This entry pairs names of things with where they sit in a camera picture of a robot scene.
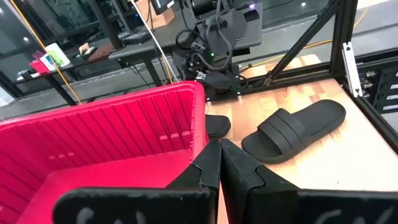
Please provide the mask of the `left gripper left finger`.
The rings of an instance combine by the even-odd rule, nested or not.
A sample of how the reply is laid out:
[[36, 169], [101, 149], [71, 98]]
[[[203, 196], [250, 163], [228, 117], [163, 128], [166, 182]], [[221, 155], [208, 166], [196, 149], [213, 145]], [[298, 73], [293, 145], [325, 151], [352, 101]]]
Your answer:
[[221, 145], [214, 139], [165, 188], [78, 188], [57, 200], [52, 221], [215, 224], [220, 172]]

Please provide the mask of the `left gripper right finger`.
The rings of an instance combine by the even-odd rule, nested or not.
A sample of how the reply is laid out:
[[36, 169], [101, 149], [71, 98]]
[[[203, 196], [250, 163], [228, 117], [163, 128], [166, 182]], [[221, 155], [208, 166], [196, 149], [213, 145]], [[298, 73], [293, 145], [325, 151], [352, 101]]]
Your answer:
[[221, 185], [230, 223], [397, 223], [397, 193], [301, 189], [228, 139]]

